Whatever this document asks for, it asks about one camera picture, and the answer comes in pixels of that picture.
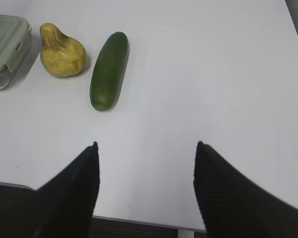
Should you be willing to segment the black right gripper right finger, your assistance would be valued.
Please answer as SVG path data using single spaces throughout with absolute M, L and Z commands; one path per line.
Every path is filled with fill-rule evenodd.
M 194 191 L 210 238 L 298 238 L 298 209 L 252 182 L 198 142 Z

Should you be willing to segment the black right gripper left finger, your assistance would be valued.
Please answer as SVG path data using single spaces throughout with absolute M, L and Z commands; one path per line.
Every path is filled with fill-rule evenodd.
M 0 238 L 86 238 L 99 185 L 97 143 L 38 190 L 0 184 Z

